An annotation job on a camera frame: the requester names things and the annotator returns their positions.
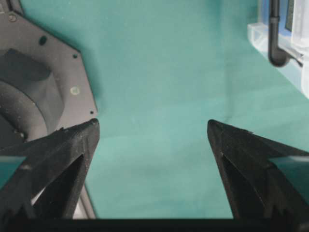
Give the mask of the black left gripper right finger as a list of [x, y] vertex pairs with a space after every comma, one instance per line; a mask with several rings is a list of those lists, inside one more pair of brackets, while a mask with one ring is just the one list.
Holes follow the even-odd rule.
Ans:
[[268, 218], [274, 208], [296, 220], [309, 218], [309, 204], [274, 163], [308, 158], [308, 152], [213, 119], [207, 136], [234, 218]]

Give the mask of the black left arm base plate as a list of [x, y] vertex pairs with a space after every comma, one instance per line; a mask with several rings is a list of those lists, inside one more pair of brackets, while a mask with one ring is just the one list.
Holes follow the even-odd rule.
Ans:
[[45, 137], [98, 114], [81, 53], [0, 3], [0, 145]]

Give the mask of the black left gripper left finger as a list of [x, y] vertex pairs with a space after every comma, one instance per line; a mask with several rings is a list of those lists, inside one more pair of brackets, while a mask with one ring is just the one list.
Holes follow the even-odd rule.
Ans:
[[2, 149], [1, 156], [24, 160], [0, 190], [0, 218], [12, 218], [24, 208], [31, 218], [71, 219], [99, 137], [94, 118]]

